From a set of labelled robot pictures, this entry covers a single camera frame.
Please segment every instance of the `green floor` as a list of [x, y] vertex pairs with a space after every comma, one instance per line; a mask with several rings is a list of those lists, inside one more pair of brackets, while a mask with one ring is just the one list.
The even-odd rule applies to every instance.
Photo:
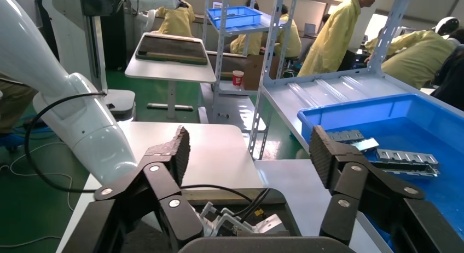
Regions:
[[[108, 86], [112, 89], [128, 89], [136, 93], [137, 119], [141, 122], [180, 122], [198, 123], [198, 113], [176, 112], [176, 119], [166, 118], [167, 111], [148, 110], [148, 102], [167, 102], [167, 82], [126, 78], [122, 72], [107, 73]], [[198, 84], [178, 83], [177, 103], [196, 105]], [[33, 114], [32, 108], [27, 114]], [[34, 140], [32, 147], [50, 142], [59, 142], [57, 138]], [[3, 148], [0, 160], [10, 163], [24, 154], [23, 149], [9, 155]], [[33, 153], [45, 173], [68, 174], [73, 178], [73, 187], [82, 188], [88, 172], [72, 156], [65, 145], [43, 147]], [[278, 115], [273, 115], [264, 158], [271, 159], [307, 159], [308, 155], [298, 141], [290, 136], [290, 131]], [[31, 174], [32, 170], [24, 159], [20, 159], [14, 170], [21, 174]], [[50, 176], [57, 183], [68, 186], [69, 179], [63, 176]], [[44, 236], [63, 235], [72, 215], [67, 205], [67, 194], [48, 187], [36, 176], [16, 176], [11, 172], [0, 173], [0, 245], [21, 244]], [[78, 194], [71, 194], [71, 206], [79, 199]], [[14, 249], [2, 248], [0, 253], [55, 252], [58, 239], [48, 239]]]

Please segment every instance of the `white cable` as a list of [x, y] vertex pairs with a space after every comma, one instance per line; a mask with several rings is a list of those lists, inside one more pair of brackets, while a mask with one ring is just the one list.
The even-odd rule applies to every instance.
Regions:
[[[39, 147], [33, 149], [33, 150], [31, 151], [31, 153], [34, 152], [34, 151], [36, 151], [36, 150], [38, 150], [38, 149], [40, 149], [40, 148], [42, 148], [42, 147], [49, 146], [49, 145], [66, 145], [66, 144], [63, 143], [63, 142], [51, 142], [51, 143], [48, 143], [48, 144], [46, 144], [46, 145], [42, 145], [42, 146], [39, 146]], [[14, 161], [10, 164], [10, 171], [11, 171], [14, 175], [17, 175], [17, 176], [38, 176], [37, 174], [27, 174], [27, 175], [25, 175], [25, 174], [19, 174], [19, 173], [13, 171], [13, 165], [14, 165], [18, 160], [20, 160], [21, 158], [24, 158], [24, 157], [26, 157], [25, 154], [24, 154], [23, 156], [18, 157], [16, 160], [14, 160]], [[58, 173], [56, 173], [56, 174], [54, 174], [54, 173], [48, 173], [48, 174], [44, 174], [44, 175], [61, 175], [61, 176], [64, 176], [64, 177], [66, 177], [66, 178], [69, 179], [69, 188], [72, 187], [72, 177], [70, 177], [69, 175], [66, 175], [66, 174], [58, 174]], [[70, 209], [72, 212], [74, 212], [74, 209], [71, 207], [71, 203], [69, 202], [69, 194], [70, 194], [70, 193], [68, 192], [68, 207], [69, 207], [69, 209]]]
[[37, 241], [41, 241], [41, 240], [44, 240], [44, 239], [50, 239], [50, 238], [61, 239], [60, 237], [55, 237], [53, 235], [49, 235], [47, 237], [38, 238], [38, 239], [35, 239], [33, 241], [29, 241], [29, 242], [26, 242], [26, 243], [21, 243], [21, 244], [18, 244], [18, 245], [0, 245], [0, 249], [19, 248], [20, 246], [29, 245], [29, 244], [35, 243]]

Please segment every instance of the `red cup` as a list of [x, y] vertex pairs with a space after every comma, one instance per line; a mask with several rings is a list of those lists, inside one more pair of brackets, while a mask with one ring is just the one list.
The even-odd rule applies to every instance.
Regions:
[[232, 84], [235, 86], [240, 86], [242, 85], [242, 80], [243, 80], [243, 71], [232, 71], [232, 74], [234, 75], [232, 78]]

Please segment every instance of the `yellow coat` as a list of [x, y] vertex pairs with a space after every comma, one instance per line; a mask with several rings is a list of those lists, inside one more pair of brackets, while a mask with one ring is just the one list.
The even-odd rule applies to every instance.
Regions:
[[[373, 39], [366, 44], [366, 49], [372, 53], [376, 44], [377, 39]], [[422, 30], [402, 35], [392, 40], [387, 55], [407, 49], [385, 61], [382, 71], [421, 89], [426, 82], [433, 79], [456, 47], [455, 43], [447, 41], [434, 31]]]
[[346, 0], [338, 5], [321, 33], [317, 35], [298, 76], [338, 70], [360, 13], [361, 6], [358, 0]]
[[190, 23], [195, 20], [195, 14], [193, 13], [192, 6], [187, 4], [188, 8], [176, 8], [176, 9], [167, 9], [165, 7], [159, 8], [157, 15], [164, 17], [163, 24], [161, 24], [158, 33], [183, 36], [183, 37], [193, 37], [192, 31], [190, 30]]
[[[285, 22], [288, 21], [288, 14], [285, 14], [280, 17], [281, 20]], [[280, 56], [282, 53], [282, 45], [285, 40], [285, 31], [280, 30], [277, 36], [277, 42], [274, 47], [274, 52], [277, 56]], [[285, 50], [286, 58], [298, 57], [301, 53], [301, 39], [298, 34], [298, 27], [294, 20], [292, 20], [292, 26], [290, 28], [290, 36], [288, 37], [288, 44]]]
[[[261, 49], [261, 39], [263, 38], [262, 32], [250, 34], [250, 43], [248, 44], [248, 55], [259, 55]], [[230, 44], [230, 52], [234, 54], [243, 54], [243, 48], [246, 43], [246, 35], [241, 34], [238, 38], [233, 40]]]

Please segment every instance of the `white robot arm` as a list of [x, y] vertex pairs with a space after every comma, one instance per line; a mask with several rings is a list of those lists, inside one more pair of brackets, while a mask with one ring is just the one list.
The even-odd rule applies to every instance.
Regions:
[[[175, 0], [142, 0], [141, 9], [155, 9]], [[36, 89], [36, 111], [64, 97], [96, 93], [79, 73], [68, 74], [35, 24], [15, 0], [0, 0], [0, 73]], [[64, 102], [43, 120], [100, 181], [112, 182], [137, 166], [127, 139], [102, 97]]]

